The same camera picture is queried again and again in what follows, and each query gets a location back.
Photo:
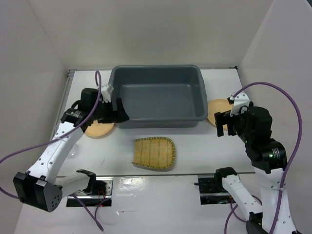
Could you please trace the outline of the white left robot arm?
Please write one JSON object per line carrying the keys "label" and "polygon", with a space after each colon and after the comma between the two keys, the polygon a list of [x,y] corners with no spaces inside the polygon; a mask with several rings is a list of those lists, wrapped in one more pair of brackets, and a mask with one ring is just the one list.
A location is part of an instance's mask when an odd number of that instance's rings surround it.
{"label": "white left robot arm", "polygon": [[85,169],[61,179],[57,179],[57,175],[73,146],[94,121],[106,124],[129,120],[120,98],[116,99],[117,108],[113,109],[112,91],[111,85],[104,85],[101,90],[82,90],[80,100],[63,114],[52,142],[36,163],[25,173],[15,175],[13,183],[22,203],[52,212],[62,198],[77,191],[92,195],[105,188],[95,173]]}

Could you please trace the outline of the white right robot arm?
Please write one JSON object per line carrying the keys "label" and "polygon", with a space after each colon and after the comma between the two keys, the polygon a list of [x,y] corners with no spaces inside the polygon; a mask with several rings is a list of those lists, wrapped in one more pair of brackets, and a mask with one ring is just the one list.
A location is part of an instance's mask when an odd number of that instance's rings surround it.
{"label": "white right robot arm", "polygon": [[217,135],[239,136],[244,142],[246,154],[259,179],[261,202],[242,185],[232,167],[217,169],[214,187],[227,191],[245,216],[249,234],[297,234],[289,209],[288,194],[282,182],[286,171],[287,156],[283,145],[271,137],[272,117],[262,107],[242,106],[238,114],[230,111],[215,113]]}

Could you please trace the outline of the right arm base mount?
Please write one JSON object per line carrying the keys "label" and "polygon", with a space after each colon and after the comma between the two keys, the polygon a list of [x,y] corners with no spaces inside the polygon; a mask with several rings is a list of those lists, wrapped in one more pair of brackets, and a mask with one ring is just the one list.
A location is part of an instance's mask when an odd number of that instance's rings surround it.
{"label": "right arm base mount", "polygon": [[229,204],[232,196],[217,185],[213,174],[199,175],[194,185],[199,189],[201,205]]}

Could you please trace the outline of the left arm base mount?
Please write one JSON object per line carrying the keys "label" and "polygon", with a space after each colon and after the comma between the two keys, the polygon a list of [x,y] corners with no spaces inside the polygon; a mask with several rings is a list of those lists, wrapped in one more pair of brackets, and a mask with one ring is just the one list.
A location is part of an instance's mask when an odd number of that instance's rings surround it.
{"label": "left arm base mount", "polygon": [[62,183],[63,198],[67,207],[111,206],[114,178],[87,175],[67,177]]}

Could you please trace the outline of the yellow plate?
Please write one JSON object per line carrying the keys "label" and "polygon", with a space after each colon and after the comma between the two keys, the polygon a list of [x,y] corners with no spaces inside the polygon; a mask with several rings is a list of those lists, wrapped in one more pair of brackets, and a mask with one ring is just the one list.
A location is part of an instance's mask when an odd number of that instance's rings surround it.
{"label": "yellow plate", "polygon": [[215,127],[215,113],[226,112],[232,109],[233,105],[229,104],[226,99],[215,99],[208,103],[207,120]]}
{"label": "yellow plate", "polygon": [[84,134],[93,138],[104,137],[112,131],[114,125],[114,123],[99,123],[95,120],[90,126],[87,127]]}

